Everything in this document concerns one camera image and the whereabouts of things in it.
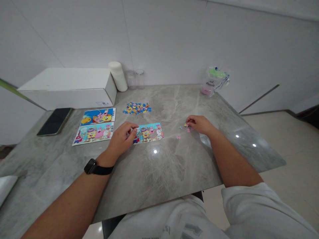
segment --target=black phone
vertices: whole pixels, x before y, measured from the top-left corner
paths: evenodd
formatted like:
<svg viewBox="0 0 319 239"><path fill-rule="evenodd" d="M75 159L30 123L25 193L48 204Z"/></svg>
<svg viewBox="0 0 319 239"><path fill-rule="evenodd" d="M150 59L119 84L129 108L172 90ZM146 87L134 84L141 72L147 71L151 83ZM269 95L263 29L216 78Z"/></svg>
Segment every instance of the black phone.
<svg viewBox="0 0 319 239"><path fill-rule="evenodd" d="M52 115L42 126L37 136L48 136L59 134L71 115L72 108L55 109Z"/></svg>

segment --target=tile floor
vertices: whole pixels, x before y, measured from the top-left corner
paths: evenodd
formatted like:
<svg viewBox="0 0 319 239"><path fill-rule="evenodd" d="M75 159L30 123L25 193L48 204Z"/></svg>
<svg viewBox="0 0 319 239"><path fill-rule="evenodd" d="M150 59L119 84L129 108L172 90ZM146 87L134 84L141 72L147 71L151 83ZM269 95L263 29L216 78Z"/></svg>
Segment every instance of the tile floor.
<svg viewBox="0 0 319 239"><path fill-rule="evenodd" d="M319 130L286 112L245 116L244 119L286 160L287 165L264 173L263 180L280 198L319 232ZM208 218L229 227L221 189L205 190ZM102 239L102 224L89 227L84 238Z"/></svg>

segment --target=marble table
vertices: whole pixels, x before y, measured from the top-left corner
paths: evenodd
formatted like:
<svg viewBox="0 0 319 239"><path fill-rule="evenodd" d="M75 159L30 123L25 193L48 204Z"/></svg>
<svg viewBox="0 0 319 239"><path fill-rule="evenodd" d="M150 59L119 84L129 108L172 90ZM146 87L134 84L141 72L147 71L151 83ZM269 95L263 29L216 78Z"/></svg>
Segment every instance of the marble table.
<svg viewBox="0 0 319 239"><path fill-rule="evenodd" d="M148 102L152 112L122 113L129 102ZM115 107L115 129L124 121L160 122L164 139L134 145L119 158L93 223L223 183L205 137L183 126L189 115L206 116L258 172L286 164L219 94L206 98L198 85L129 89L117 94ZM109 140L71 146L85 110L74 110L61 134L37 137L51 114L46 112L0 164L0 176L19 176L0 209L0 238L20 238L83 172L87 161L108 146Z"/></svg>

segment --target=white box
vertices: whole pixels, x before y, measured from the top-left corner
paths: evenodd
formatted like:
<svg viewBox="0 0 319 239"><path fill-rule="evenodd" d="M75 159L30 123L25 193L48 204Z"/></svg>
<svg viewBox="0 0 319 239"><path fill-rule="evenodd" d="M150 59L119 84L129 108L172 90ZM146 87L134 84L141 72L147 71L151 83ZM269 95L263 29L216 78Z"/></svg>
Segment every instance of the white box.
<svg viewBox="0 0 319 239"><path fill-rule="evenodd" d="M114 106L116 86L110 69L47 68L18 88L46 110Z"/></svg>

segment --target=white cylinder container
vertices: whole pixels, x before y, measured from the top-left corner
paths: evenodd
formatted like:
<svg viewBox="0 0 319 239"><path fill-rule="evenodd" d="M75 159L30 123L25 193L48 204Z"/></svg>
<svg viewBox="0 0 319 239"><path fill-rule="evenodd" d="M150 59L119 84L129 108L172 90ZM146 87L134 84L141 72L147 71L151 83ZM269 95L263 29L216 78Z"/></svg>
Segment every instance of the white cylinder container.
<svg viewBox="0 0 319 239"><path fill-rule="evenodd" d="M127 91L127 83L121 63L117 61L111 61L109 63L109 68L113 76L116 88L121 92Z"/></svg>

